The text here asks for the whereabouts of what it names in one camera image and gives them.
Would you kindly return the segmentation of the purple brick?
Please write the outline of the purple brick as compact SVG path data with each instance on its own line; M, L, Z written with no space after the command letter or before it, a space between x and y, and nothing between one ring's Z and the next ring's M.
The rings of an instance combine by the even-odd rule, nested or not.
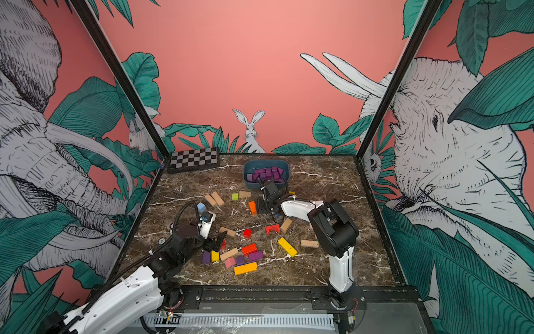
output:
M208 252L208 251L203 251L202 252L202 263L203 264L211 264L212 261L211 261L211 252Z
M271 172L272 172L272 178L273 178L273 181L274 182L277 182L277 183L283 183L285 181L284 179L284 170L280 167L277 167L277 166L273 166L271 168Z
M256 262L258 260L261 260L264 258L264 252L263 251L256 251L253 253L248 254L248 260L250 262Z

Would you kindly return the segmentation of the teal plastic storage bin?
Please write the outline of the teal plastic storage bin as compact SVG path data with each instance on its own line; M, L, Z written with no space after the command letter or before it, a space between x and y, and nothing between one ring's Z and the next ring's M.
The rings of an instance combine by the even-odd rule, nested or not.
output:
M243 167L243 180L250 189L259 189L259 181L273 180L271 168L282 168L284 179L288 183L291 179L289 163L280 159L259 159L247 161Z

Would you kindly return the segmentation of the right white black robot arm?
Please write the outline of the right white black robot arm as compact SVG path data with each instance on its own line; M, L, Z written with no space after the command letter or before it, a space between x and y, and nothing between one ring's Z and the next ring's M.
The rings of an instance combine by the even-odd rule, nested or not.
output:
M318 245L329 258L328 281L331 304L339 309L360 307L361 291L353 277L353 253L359 230L338 200L301 199L273 181L260 182L258 205L272 215L299 218L311 224Z

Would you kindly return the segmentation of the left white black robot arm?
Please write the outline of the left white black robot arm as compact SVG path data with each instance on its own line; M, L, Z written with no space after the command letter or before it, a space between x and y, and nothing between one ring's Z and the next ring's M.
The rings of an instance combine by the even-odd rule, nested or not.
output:
M216 214L192 208L194 221L182 225L177 216L171 237L153 254L133 263L111 278L86 305L65 315L53 312L41 321L38 333L119 333L133 321L153 310L172 313L185 301L181 285L174 279L196 251L213 245L209 237Z

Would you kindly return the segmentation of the light blue cube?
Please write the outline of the light blue cube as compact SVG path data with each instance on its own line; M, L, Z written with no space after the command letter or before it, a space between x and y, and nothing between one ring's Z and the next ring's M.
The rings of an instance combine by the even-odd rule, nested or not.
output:
M204 205L204 203L198 203L198 204L197 204L197 209L198 209L199 213L203 213L203 212L206 211L207 208L206 208L206 206Z

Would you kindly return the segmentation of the natural wood brick pair left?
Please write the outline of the natural wood brick pair left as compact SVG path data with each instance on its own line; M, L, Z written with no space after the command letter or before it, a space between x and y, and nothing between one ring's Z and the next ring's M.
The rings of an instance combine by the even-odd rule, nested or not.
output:
M221 198L221 196L216 191L214 193L205 195L204 198L212 206L222 206L225 204L224 200Z

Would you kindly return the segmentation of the natural wood brick middle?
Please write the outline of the natural wood brick middle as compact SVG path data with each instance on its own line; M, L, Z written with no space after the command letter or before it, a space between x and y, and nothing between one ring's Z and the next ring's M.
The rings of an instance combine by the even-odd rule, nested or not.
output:
M228 228L220 227L219 232L220 232L220 233L224 233L224 232L226 232L226 233L227 233L227 236L229 236L229 237L236 237L236 231L231 230L231 229L228 229Z

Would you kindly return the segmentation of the red arch brick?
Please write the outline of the red arch brick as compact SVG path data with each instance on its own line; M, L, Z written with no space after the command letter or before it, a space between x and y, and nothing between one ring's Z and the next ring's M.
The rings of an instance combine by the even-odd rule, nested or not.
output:
M266 234L270 235L271 233L281 233L280 226L278 224L270 225L266 227Z

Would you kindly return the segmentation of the natural wood brick upright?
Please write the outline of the natural wood brick upright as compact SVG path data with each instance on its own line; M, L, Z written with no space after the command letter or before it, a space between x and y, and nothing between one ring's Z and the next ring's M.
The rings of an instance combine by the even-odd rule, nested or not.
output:
M291 227L292 223L293 221L290 218L286 218L280 227L281 232L286 233L288 229Z

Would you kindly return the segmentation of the natural wood brick front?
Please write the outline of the natural wood brick front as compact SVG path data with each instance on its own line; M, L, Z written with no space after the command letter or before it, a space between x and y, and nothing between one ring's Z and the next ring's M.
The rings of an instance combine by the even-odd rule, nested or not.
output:
M237 248L234 248L234 249L231 249L223 254L220 255L220 260L222 262L225 262L227 259L231 258L231 257L236 257L239 255L239 249Z

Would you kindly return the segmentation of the small red cube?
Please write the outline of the small red cube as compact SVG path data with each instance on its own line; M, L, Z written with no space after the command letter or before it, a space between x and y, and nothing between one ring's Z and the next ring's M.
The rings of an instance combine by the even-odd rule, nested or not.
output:
M251 238L251 235L252 235L252 231L249 230L249 229L245 229L243 231L243 236L246 238L246 239L250 239Z

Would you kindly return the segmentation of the orange red brick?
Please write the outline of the orange red brick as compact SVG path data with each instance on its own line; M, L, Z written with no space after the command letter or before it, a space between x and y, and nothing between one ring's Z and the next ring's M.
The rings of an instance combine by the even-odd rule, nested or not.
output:
M241 252L244 256L248 256L250 255L251 253L255 253L257 252L258 249L257 249L257 245L256 244L250 244L248 246L244 246L242 249L241 249Z

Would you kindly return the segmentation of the angled yellow brick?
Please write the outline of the angled yellow brick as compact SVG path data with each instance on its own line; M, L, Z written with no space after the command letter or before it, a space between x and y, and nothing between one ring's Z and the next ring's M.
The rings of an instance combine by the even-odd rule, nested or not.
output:
M298 254L297 250L292 245L290 245L290 243L285 238L281 237L278 240L278 244L286 251L286 253L290 257L295 257Z

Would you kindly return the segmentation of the natural wood brick right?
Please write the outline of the natural wood brick right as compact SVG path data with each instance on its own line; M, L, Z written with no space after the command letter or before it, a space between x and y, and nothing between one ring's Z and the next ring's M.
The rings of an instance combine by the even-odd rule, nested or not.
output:
M317 241L312 241L312 240L301 240L300 241L300 245L303 247L303 248L311 248L311 249L318 249L319 248L319 243Z

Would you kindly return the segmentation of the long yellow brick front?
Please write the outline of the long yellow brick front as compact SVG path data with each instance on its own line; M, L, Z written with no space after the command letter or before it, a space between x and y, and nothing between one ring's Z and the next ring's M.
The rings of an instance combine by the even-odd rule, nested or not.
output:
M234 275L240 276L243 274L248 274L250 272L257 271L257 269L258 269L258 266L257 266L257 263L255 262L243 264L241 266L237 266L234 268Z

